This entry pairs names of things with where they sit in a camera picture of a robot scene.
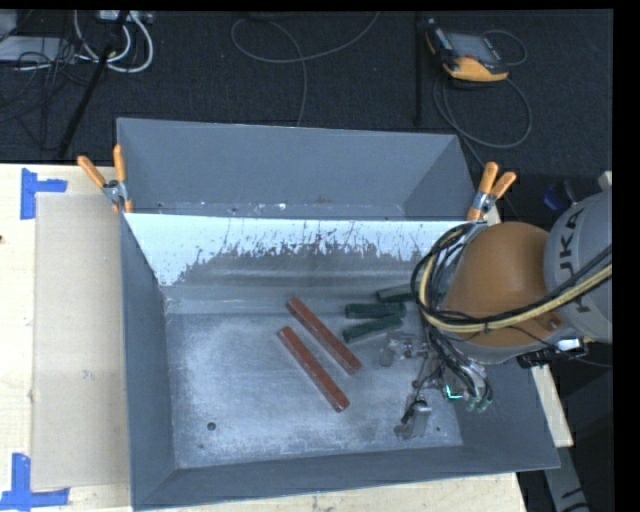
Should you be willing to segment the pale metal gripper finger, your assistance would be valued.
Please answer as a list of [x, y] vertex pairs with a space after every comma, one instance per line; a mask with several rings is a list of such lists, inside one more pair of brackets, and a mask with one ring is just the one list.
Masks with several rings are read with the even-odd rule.
[[379, 364], [391, 367], [396, 361], [412, 359], [415, 349], [415, 341], [411, 337], [390, 337], [380, 351]]
[[426, 431], [432, 408], [426, 402], [410, 403], [400, 423], [394, 427], [394, 433], [400, 440], [423, 437]]

